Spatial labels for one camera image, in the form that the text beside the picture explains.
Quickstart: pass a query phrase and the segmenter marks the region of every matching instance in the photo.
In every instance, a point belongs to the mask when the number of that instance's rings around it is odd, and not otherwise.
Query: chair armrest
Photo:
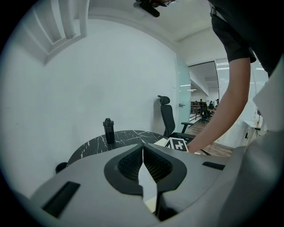
[[[182,122],[182,125],[194,125],[193,123],[189,123],[189,122]]]

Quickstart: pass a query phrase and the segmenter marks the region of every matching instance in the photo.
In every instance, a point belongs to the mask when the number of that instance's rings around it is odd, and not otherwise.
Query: sleeve
[[[228,61],[249,57],[251,63],[255,62],[256,57],[248,43],[227,22],[216,15],[211,17],[213,31],[223,43]]]

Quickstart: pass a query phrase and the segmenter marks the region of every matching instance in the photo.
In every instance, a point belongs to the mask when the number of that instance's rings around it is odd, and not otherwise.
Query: office worker
[[[213,31],[223,43],[229,62],[229,85],[206,127],[187,145],[196,152],[213,143],[234,124],[249,96],[250,63],[258,57],[270,76],[284,53],[282,1],[209,0]]]

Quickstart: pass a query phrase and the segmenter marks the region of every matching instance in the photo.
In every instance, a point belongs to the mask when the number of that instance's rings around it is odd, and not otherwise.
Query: black marble tabletop
[[[165,138],[156,133],[139,131],[139,130],[127,130],[127,131],[118,131],[114,133],[115,142],[113,144],[108,144],[105,135],[96,137],[87,143],[84,143],[79,147],[71,156],[67,165],[72,164],[73,162],[87,157],[89,155],[99,154],[102,152],[110,151],[119,147],[124,147],[132,144],[147,143],[153,144],[158,140]]]

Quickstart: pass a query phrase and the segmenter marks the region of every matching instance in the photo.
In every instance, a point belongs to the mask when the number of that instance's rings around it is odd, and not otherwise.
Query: headrest
[[[158,97],[160,98],[161,105],[166,105],[166,104],[170,103],[170,98],[169,97],[161,96],[161,95],[158,95]]]

